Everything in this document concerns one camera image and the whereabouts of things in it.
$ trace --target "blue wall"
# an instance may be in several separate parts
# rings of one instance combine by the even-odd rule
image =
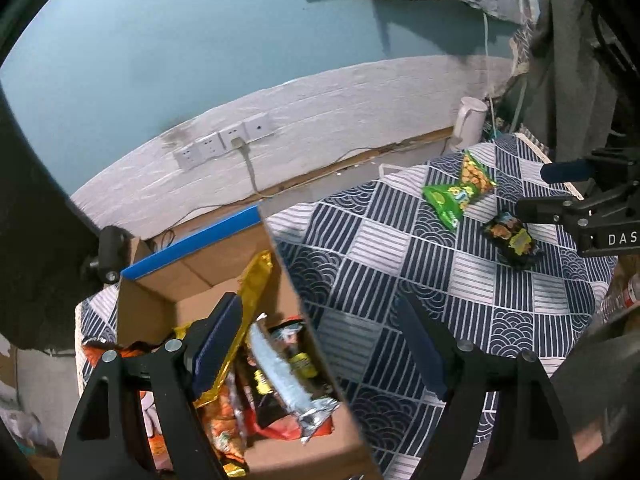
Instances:
[[[491,20],[490,54],[510,57]],[[482,54],[456,1],[51,0],[0,68],[34,150],[68,193],[216,105],[367,61]]]

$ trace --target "electrical socket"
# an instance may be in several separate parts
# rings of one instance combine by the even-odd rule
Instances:
[[[197,144],[187,144],[174,151],[174,159],[181,170],[190,170],[204,162]]]
[[[246,134],[246,129],[244,127],[244,123],[236,123],[231,126],[227,126],[226,128],[222,128],[219,131],[220,139],[222,139],[222,143],[225,145],[225,149],[233,150],[234,147],[231,144],[231,141],[236,137],[240,137],[244,142],[249,142],[249,137]]]
[[[274,132],[273,123],[266,112],[249,117],[243,123],[249,140],[258,140]]]
[[[198,139],[196,141],[196,145],[202,154],[203,160],[209,160],[210,158],[220,156],[228,152],[225,145],[222,144],[222,139],[220,139],[217,132]]]

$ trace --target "bolt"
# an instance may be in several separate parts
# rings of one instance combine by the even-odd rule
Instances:
[[[175,352],[182,347],[182,341],[179,339],[169,339],[166,343],[164,343],[164,349],[167,352]]]
[[[118,357],[118,353],[115,350],[107,350],[104,354],[102,354],[102,360],[105,363],[110,363],[116,357]]]
[[[105,277],[107,278],[108,282],[117,282],[120,278],[120,275],[115,270],[110,270],[109,272],[107,272]]]
[[[458,341],[458,349],[463,352],[471,352],[474,349],[474,344],[466,339],[461,339]]]
[[[535,363],[538,360],[538,356],[531,350],[523,350],[521,355],[525,361],[530,363]]]

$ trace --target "white jug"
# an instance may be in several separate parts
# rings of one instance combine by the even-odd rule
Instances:
[[[480,142],[484,117],[488,110],[486,104],[475,97],[463,97],[460,102],[462,106],[453,127],[453,135],[449,139],[449,148],[453,152]]]

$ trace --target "patterned fabric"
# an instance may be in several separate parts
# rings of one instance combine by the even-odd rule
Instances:
[[[118,322],[118,290],[120,285],[109,285],[76,306],[76,373],[80,395],[91,376],[92,367],[84,356],[82,345],[89,339],[116,342]]]
[[[498,182],[448,231],[422,199],[425,182],[454,182],[462,154],[432,160],[317,203],[268,218],[322,350],[338,376],[381,470],[409,478],[443,404],[422,385],[398,330],[392,298],[413,292],[456,338],[515,356],[536,352],[553,373],[585,329],[610,281],[615,258],[583,259],[559,226],[530,224],[545,256],[515,272],[479,233],[523,196],[567,194],[540,179],[545,162],[532,144],[504,136],[471,152]],[[492,430],[488,394],[476,443]]]

